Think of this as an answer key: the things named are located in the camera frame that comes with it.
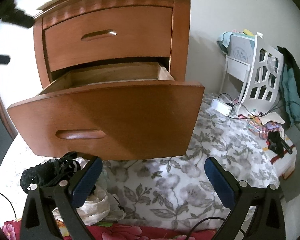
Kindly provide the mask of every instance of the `chair backrest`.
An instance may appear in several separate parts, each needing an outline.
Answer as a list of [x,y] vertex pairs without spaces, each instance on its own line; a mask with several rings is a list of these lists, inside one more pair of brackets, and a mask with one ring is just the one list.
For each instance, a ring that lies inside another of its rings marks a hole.
[[[271,109],[278,95],[282,68],[283,55],[256,35],[251,71],[241,100],[249,111],[266,113]],[[249,113],[240,105],[237,114]]]

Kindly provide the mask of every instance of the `teal towel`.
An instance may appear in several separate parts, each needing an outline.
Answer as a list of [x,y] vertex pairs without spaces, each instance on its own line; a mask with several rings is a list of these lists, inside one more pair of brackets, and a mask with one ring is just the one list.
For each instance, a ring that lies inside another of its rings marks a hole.
[[225,32],[219,35],[217,39],[217,44],[220,47],[221,51],[228,55],[228,46],[230,43],[230,36],[234,34],[232,32]]

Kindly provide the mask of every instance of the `wooden nightstand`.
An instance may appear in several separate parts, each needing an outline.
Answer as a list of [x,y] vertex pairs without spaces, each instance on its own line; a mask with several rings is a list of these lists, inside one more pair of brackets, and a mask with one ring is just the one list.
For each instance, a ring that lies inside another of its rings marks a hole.
[[204,87],[184,82],[190,0],[61,0],[36,18],[42,86],[8,108],[37,155],[184,155]]

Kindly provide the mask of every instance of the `gray wall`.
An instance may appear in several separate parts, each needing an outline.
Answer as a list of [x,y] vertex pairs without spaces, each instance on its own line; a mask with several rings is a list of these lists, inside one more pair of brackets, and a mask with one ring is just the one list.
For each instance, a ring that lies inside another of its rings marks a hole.
[[225,56],[216,39],[233,29],[263,33],[267,44],[286,47],[300,66],[300,11],[292,0],[191,0],[187,80],[218,92]]

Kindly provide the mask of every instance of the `gray floral pattern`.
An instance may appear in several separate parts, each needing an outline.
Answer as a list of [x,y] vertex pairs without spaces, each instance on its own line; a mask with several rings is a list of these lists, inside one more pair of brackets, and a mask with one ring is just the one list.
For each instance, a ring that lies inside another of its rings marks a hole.
[[[107,161],[109,192],[116,194],[127,216],[121,223],[188,231],[209,216],[226,217],[204,173],[205,160],[213,156],[237,180],[254,187],[279,186],[270,160],[246,128],[210,109],[216,95],[206,94],[184,156],[134,161]],[[253,214],[250,209],[247,218]],[[208,220],[197,229],[217,228],[222,222]]]

